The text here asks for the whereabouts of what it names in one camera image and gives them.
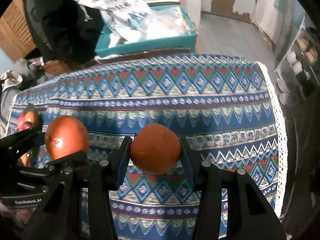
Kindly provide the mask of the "left human hand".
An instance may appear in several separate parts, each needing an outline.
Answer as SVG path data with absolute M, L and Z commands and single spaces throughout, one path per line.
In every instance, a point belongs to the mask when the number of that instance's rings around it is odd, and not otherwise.
M 28 207 L 25 209 L 9 209 L 0 203 L 0 212 L 3 217 L 12 218 L 19 227 L 24 227 L 33 214 L 33 208 Z

